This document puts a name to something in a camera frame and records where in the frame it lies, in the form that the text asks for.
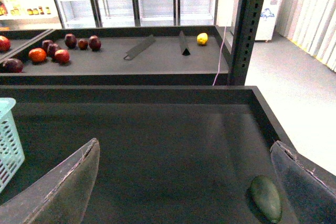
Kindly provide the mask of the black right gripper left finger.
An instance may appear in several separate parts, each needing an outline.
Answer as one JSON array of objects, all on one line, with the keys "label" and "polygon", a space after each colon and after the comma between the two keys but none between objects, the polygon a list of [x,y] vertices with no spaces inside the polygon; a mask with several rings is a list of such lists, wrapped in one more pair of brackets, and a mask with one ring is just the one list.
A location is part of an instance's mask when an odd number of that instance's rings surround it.
[{"label": "black right gripper left finger", "polygon": [[91,139],[1,205],[1,223],[81,223],[97,178],[100,144]]}]

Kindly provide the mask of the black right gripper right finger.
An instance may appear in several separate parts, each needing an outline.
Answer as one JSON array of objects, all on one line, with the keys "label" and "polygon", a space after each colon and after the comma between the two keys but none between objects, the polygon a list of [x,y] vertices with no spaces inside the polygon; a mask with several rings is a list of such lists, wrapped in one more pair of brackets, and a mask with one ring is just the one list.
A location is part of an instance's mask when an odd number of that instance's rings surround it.
[{"label": "black right gripper right finger", "polygon": [[281,141],[270,156],[299,223],[335,223],[335,175]]}]

